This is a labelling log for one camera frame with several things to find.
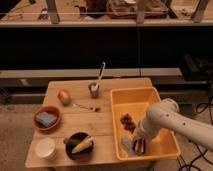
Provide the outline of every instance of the wooden table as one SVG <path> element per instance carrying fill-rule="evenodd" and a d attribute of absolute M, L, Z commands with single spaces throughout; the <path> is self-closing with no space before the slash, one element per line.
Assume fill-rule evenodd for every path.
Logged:
<path fill-rule="evenodd" d="M 152 83 L 149 78 L 130 79 L 106 79 L 101 81 L 99 98 L 91 99 L 88 85 L 92 80 L 80 81 L 55 81 L 50 82 L 43 102 L 45 105 L 57 106 L 62 114 L 62 120 L 58 128 L 50 133 L 42 133 L 35 130 L 28 151 L 25 165 L 27 168 L 37 167 L 63 167 L 79 164 L 113 164 L 120 163 L 116 158 L 113 139 L 112 114 L 110 106 L 110 90 L 116 88 L 149 87 Z M 101 112 L 93 113 L 87 109 L 68 106 L 64 107 L 57 98 L 60 89 L 67 89 L 73 103 L 85 106 L 99 106 Z M 94 150 L 90 160 L 76 163 L 69 159 L 65 152 L 64 138 L 70 137 L 76 132 L 87 132 L 94 137 Z M 53 161 L 40 159 L 35 154 L 35 146 L 45 137 L 51 137 L 56 142 L 57 157 Z"/>

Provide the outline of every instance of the spoon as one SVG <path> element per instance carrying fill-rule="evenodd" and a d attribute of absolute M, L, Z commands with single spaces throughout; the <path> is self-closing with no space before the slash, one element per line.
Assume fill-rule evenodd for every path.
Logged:
<path fill-rule="evenodd" d="M 76 103 L 73 103 L 73 106 L 77 106 L 77 107 L 80 107 L 80 108 L 83 108 L 83 109 L 88 109 L 88 110 L 91 110 L 92 112 L 99 112 L 101 110 L 100 107 L 86 107 L 86 106 L 76 104 Z"/>

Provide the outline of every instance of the table leg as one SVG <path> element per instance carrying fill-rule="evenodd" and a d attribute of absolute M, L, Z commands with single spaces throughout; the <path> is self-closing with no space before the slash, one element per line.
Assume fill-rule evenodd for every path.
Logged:
<path fill-rule="evenodd" d="M 153 171 L 153 169 L 155 168 L 155 165 L 157 164 L 157 161 L 152 161 L 150 162 L 149 167 L 147 167 L 148 171 Z"/>

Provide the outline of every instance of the red food item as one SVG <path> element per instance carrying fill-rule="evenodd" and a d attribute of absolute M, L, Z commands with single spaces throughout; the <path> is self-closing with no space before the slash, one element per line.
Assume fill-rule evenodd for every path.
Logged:
<path fill-rule="evenodd" d="M 71 97 L 67 90 L 60 90 L 58 92 L 58 99 L 64 106 L 68 106 L 71 103 Z"/>
<path fill-rule="evenodd" d="M 131 133 L 134 132 L 136 125 L 132 121 L 132 117 L 128 113 L 123 115 L 120 121 L 123 124 L 125 130 L 130 131 Z"/>

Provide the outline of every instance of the gray floor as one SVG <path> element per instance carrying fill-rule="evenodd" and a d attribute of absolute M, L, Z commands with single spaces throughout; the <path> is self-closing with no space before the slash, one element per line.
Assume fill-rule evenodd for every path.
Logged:
<path fill-rule="evenodd" d="M 27 150 L 33 134 L 31 125 L 32 113 L 40 107 L 39 104 L 29 105 L 0 105 L 0 171 L 42 171 L 40 169 L 26 169 L 24 167 Z M 191 115 L 193 111 L 191 107 L 182 107 L 182 113 L 190 114 L 187 117 L 201 120 L 209 123 L 209 114 L 204 112 L 198 116 Z M 177 139 L 181 147 L 181 153 L 186 162 L 190 162 L 198 151 L 195 146 L 190 143 L 185 137 L 177 134 Z M 208 152 L 206 155 L 213 161 L 213 153 Z M 213 170 L 213 166 L 205 162 L 203 159 L 195 163 L 203 171 Z M 177 160 L 165 160 L 157 162 L 155 171 L 176 171 L 179 168 Z M 81 166 L 72 168 L 59 168 L 59 170 L 71 171 L 141 171 L 142 165 L 119 164 L 110 166 Z"/>

